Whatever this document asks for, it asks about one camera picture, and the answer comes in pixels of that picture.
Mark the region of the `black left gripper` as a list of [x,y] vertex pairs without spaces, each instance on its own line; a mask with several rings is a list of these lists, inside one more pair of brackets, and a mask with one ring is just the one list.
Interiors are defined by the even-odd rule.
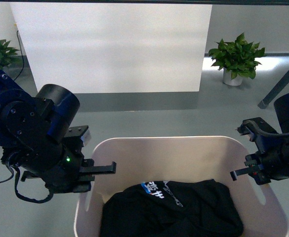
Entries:
[[92,159],[84,159],[83,137],[90,138],[88,126],[69,128],[58,144],[41,135],[32,140],[33,148],[4,148],[1,161],[12,172],[15,184],[40,178],[50,194],[89,192],[93,174],[115,174],[117,164],[94,166]]

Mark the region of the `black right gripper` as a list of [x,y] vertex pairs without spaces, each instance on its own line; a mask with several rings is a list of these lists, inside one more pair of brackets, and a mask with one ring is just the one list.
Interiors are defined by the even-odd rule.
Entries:
[[278,144],[273,143],[268,149],[258,147],[260,149],[256,153],[246,156],[247,168],[230,172],[232,180],[236,181],[241,175],[249,175],[256,184],[263,185],[272,180],[289,178],[289,138],[281,139]]

